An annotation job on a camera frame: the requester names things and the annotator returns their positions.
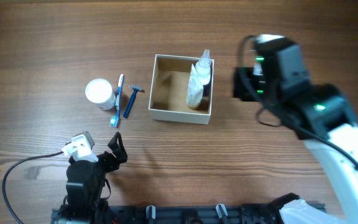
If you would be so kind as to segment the clear bottle dark liquid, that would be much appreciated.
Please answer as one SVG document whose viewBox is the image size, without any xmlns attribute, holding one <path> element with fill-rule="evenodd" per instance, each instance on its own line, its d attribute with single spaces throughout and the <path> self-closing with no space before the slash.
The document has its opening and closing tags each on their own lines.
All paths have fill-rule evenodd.
<svg viewBox="0 0 358 224">
<path fill-rule="evenodd" d="M 208 96 L 211 82 L 211 59 L 208 49 L 204 51 L 203 55 L 197 61 L 195 68 L 204 88 L 203 96 Z"/>
</svg>

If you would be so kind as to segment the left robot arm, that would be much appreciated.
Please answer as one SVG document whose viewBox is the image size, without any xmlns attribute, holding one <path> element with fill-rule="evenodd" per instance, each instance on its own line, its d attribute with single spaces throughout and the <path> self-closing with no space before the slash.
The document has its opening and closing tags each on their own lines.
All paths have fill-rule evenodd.
<svg viewBox="0 0 358 224">
<path fill-rule="evenodd" d="M 106 174 L 118 170 L 127 162 L 122 137 L 117 132 L 108 142 L 110 151 L 100 155 L 93 152 L 94 141 L 85 131 L 71 138 L 62 148 L 69 156 L 66 175 L 67 195 L 58 210 L 54 210 L 51 223 L 118 223 L 109 208 L 108 198 L 102 197 L 104 187 L 110 189 Z"/>
</svg>

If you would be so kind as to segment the cotton swab tub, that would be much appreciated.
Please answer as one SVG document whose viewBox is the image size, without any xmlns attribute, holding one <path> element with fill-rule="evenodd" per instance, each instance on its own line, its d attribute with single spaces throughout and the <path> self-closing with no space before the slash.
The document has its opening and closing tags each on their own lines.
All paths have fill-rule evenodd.
<svg viewBox="0 0 358 224">
<path fill-rule="evenodd" d="M 85 88 L 85 95 L 90 102 L 103 111 L 115 106 L 116 96 L 113 87 L 105 79 L 97 78 L 90 81 Z"/>
</svg>

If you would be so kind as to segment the blue white toothbrush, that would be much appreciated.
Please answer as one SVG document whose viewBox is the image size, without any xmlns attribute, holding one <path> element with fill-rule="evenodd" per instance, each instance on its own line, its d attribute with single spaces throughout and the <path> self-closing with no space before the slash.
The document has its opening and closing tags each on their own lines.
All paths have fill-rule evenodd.
<svg viewBox="0 0 358 224">
<path fill-rule="evenodd" d="M 115 107 L 116 107 L 116 114 L 114 116 L 111 117 L 110 119 L 110 126 L 111 127 L 118 127 L 119 125 L 119 118 L 120 118 L 120 100 L 121 100 L 121 93 L 122 93 L 122 86 L 124 83 L 124 74 L 121 74 L 119 77 L 119 82 L 117 85 L 117 96 L 116 96 L 116 103 L 115 103 Z"/>
</svg>

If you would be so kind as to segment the blue disposable razor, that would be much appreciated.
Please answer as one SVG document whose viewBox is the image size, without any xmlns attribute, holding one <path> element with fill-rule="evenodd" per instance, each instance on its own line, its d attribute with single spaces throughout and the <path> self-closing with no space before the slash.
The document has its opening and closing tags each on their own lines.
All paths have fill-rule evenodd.
<svg viewBox="0 0 358 224">
<path fill-rule="evenodd" d="M 123 115 L 124 118 L 128 118 L 128 117 L 129 117 L 129 114 L 130 114 L 131 109 L 132 109 L 132 106 L 133 106 L 133 104 L 134 104 L 134 102 L 135 102 L 137 93 L 138 93 L 139 91 L 140 91 L 140 92 L 144 92 L 144 89 L 141 88 L 141 87 L 139 87 L 139 86 L 129 85 L 129 87 L 130 87 L 131 89 L 133 89 L 133 93 L 132 93 L 132 95 L 131 95 L 131 97 L 130 97 L 130 99 L 129 99 L 129 101 L 128 101 L 126 110 L 125 110 L 125 112 L 124 112 L 124 115 Z"/>
</svg>

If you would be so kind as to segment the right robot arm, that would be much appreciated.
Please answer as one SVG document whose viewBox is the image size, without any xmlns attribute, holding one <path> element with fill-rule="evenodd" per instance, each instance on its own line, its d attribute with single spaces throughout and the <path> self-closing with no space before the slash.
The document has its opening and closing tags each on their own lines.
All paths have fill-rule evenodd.
<svg viewBox="0 0 358 224">
<path fill-rule="evenodd" d="M 246 93 L 291 129 L 320 163 L 345 214 L 358 223 L 358 122 L 346 96 L 315 85 L 300 46 L 282 35 L 248 35 L 237 49 Z"/>
</svg>

